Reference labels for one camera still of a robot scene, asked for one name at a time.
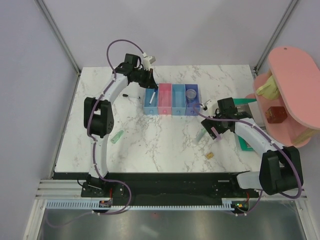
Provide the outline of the light blue left bin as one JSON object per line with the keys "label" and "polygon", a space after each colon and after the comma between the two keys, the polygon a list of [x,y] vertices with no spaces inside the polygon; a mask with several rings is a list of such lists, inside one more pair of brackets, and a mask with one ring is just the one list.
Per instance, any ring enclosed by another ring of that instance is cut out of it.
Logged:
{"label": "light blue left bin", "polygon": [[143,111],[145,115],[158,115],[158,90],[146,89],[144,95]]}

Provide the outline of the small gold binder clip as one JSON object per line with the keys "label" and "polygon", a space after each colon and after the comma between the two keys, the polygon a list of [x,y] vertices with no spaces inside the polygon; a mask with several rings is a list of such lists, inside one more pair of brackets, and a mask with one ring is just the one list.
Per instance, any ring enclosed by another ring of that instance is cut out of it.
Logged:
{"label": "small gold binder clip", "polygon": [[207,154],[205,155],[205,157],[206,157],[207,160],[209,160],[209,159],[211,159],[211,158],[214,157],[214,154],[213,154],[212,152],[209,152],[209,153],[207,153]]}

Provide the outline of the pink plastic bin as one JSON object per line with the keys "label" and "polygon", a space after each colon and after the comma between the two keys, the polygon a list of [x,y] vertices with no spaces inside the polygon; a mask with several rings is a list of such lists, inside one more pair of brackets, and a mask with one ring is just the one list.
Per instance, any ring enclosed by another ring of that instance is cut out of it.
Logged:
{"label": "pink plastic bin", "polygon": [[158,87],[158,114],[172,114],[172,84],[160,83]]}

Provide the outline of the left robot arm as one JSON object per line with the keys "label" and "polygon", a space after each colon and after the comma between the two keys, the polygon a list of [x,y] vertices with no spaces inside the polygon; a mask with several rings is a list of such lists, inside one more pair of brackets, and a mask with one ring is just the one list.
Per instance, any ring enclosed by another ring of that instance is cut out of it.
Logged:
{"label": "left robot arm", "polygon": [[146,53],[139,57],[127,53],[109,81],[97,97],[84,100],[83,124],[91,142],[92,166],[89,174],[93,178],[105,178],[108,174],[107,143],[114,128],[112,105],[120,93],[130,84],[137,83],[144,89],[158,89],[151,65],[156,58]]}

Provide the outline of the brown cube on shelf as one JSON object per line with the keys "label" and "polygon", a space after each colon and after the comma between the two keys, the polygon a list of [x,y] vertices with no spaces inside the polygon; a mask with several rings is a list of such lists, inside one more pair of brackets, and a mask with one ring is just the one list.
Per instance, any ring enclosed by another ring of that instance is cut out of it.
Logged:
{"label": "brown cube on shelf", "polygon": [[288,115],[283,106],[271,106],[265,112],[265,117],[269,124],[280,124],[288,118]]}

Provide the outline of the green correction tape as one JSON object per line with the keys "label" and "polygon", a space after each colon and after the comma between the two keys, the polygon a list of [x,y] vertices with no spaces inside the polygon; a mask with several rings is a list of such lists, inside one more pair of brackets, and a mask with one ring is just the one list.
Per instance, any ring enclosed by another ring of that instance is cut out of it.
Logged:
{"label": "green correction tape", "polygon": [[120,138],[122,137],[122,135],[124,134],[124,130],[120,130],[118,131],[112,138],[111,138],[111,143],[112,144],[116,144]]}
{"label": "green correction tape", "polygon": [[206,133],[207,133],[206,129],[202,128],[200,132],[196,135],[195,139],[193,140],[193,143],[197,145]]}

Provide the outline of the pink wooden shelf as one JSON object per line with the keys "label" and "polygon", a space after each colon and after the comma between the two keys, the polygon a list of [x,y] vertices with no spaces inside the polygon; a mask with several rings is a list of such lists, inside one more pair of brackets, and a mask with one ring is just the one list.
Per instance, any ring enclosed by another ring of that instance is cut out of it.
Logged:
{"label": "pink wooden shelf", "polygon": [[[268,72],[259,74],[254,82],[256,91],[273,77],[279,97],[269,100],[252,94],[262,115],[268,134],[285,146],[300,148],[320,132],[320,70],[313,58],[300,48],[279,46],[268,55]],[[266,111],[281,106],[287,112],[282,123],[269,123]]]}

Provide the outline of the dark blue plastic bin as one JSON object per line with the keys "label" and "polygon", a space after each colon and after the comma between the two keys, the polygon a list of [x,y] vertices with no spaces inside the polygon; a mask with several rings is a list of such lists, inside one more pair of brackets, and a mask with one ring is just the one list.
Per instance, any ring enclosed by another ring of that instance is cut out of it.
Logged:
{"label": "dark blue plastic bin", "polygon": [[188,101],[187,97],[186,98],[186,110],[185,110],[185,115],[186,116],[197,116],[198,114],[195,112],[194,108],[197,109],[197,111],[200,110],[200,106],[199,105],[195,105],[197,103],[201,102],[201,95],[199,92],[199,88],[197,84],[186,84],[185,85],[185,91],[188,89],[194,89],[197,92],[197,96],[193,101]]}

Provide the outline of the clear jar of clips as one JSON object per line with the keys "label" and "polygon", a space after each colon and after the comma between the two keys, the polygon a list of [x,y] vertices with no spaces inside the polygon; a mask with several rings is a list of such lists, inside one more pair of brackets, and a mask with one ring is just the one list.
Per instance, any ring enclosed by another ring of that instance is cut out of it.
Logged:
{"label": "clear jar of clips", "polygon": [[197,97],[197,91],[194,89],[187,89],[185,95],[188,101],[192,102]]}

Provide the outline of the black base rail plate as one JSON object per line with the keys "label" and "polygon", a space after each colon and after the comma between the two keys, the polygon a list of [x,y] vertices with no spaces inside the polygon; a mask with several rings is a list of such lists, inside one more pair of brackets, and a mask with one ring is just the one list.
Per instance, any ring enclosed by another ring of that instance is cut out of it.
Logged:
{"label": "black base rail plate", "polygon": [[242,189],[237,172],[142,173],[110,172],[107,182],[84,172],[58,172],[55,180],[83,180],[81,197],[108,198],[125,206],[218,205],[223,198],[256,198],[255,189]]}

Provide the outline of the blue whiteboard marker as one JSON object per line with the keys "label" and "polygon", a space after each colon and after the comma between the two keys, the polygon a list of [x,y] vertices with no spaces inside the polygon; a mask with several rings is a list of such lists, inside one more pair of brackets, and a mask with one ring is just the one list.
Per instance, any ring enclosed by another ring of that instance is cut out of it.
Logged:
{"label": "blue whiteboard marker", "polygon": [[150,100],[149,100],[149,105],[151,105],[151,104],[153,103],[153,100],[154,100],[154,98],[155,98],[155,95],[156,95],[156,91],[154,91],[154,92],[152,93],[151,98],[150,98]]}

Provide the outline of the pink correction tape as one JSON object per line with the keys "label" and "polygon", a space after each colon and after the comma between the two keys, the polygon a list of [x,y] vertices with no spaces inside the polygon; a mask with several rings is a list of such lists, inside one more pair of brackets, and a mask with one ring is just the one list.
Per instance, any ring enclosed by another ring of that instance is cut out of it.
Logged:
{"label": "pink correction tape", "polygon": [[215,139],[216,139],[217,141],[220,141],[220,140],[222,139],[222,137],[220,136],[220,134],[218,133],[218,131],[217,131],[214,127],[212,127],[211,130],[212,130],[213,134],[215,135]]}

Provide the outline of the yellow cup on shelf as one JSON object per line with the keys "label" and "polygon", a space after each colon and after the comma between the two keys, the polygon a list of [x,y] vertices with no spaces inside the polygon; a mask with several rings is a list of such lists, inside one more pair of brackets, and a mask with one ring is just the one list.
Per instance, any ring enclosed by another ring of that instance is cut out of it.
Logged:
{"label": "yellow cup on shelf", "polygon": [[280,96],[280,91],[279,88],[277,86],[277,83],[273,77],[273,75],[271,75],[267,81],[265,82],[265,84],[263,84],[262,86],[260,86],[255,93],[258,96],[262,96],[267,100],[276,100],[279,98]]}

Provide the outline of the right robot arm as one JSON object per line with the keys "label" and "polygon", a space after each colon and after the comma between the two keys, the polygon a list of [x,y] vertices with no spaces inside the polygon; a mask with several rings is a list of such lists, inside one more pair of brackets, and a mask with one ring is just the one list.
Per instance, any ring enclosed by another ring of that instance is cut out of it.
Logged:
{"label": "right robot arm", "polygon": [[262,190],[272,196],[281,194],[289,199],[298,199],[303,191],[303,172],[300,152],[295,146],[285,146],[268,135],[246,111],[239,111],[233,98],[218,100],[217,108],[211,101],[199,104],[208,112],[201,122],[213,139],[230,131],[244,139],[260,156],[259,171],[237,174],[229,184],[235,197],[242,196],[247,189]]}

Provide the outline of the teal blue plastic bin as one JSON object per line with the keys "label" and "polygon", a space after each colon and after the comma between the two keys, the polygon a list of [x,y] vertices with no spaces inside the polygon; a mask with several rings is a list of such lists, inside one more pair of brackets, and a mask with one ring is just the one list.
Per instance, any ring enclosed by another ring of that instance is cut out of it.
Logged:
{"label": "teal blue plastic bin", "polygon": [[186,86],[184,84],[172,85],[172,115],[184,116],[186,112]]}

